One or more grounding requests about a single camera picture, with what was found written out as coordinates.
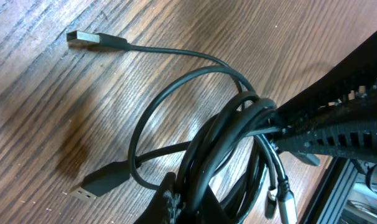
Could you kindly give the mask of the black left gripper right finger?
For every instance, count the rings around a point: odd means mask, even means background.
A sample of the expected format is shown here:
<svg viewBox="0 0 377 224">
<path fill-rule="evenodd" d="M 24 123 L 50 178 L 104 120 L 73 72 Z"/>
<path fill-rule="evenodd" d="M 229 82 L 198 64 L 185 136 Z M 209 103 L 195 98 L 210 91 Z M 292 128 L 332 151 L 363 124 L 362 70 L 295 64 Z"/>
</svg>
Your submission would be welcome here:
<svg viewBox="0 0 377 224">
<path fill-rule="evenodd" d="M 203 196 L 198 215 L 199 224 L 231 224 L 231 219 L 222 209 L 210 187 L 207 187 Z"/>
</svg>

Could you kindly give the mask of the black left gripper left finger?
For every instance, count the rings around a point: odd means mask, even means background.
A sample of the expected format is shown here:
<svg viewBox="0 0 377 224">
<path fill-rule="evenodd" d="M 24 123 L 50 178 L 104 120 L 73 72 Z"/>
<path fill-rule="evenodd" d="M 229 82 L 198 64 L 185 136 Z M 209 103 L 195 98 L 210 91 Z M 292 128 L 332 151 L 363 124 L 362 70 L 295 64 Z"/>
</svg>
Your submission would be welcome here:
<svg viewBox="0 0 377 224">
<path fill-rule="evenodd" d="M 175 224 L 180 216 L 181 195 L 174 191 L 176 174 L 166 173 L 149 205 L 134 224 Z"/>
</svg>

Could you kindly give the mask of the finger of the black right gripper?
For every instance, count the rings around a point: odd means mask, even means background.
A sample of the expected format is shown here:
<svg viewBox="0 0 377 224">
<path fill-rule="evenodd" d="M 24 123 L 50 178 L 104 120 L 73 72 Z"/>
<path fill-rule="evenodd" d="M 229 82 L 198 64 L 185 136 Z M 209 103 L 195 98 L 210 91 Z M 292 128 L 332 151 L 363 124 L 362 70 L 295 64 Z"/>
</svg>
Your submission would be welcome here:
<svg viewBox="0 0 377 224">
<path fill-rule="evenodd" d="M 276 141 L 279 149 L 377 164 L 377 121 L 354 121 L 304 131 Z"/>
<path fill-rule="evenodd" d="M 377 120 L 377 31 L 324 77 L 279 107 L 289 126 Z"/>
</svg>

